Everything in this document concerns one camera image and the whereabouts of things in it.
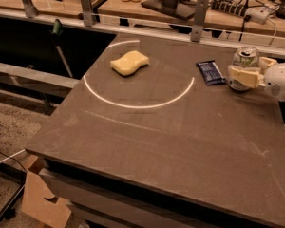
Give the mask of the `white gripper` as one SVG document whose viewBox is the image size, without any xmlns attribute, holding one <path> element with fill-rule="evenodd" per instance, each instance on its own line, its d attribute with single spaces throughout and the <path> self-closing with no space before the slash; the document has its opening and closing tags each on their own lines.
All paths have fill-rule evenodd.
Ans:
<svg viewBox="0 0 285 228">
<path fill-rule="evenodd" d="M 228 66 L 229 86 L 233 89 L 250 89 L 264 86 L 264 91 L 285 102 L 285 63 L 277 64 L 277 60 L 260 57 L 258 66 L 265 70 L 261 73 L 259 67 Z"/>
</svg>

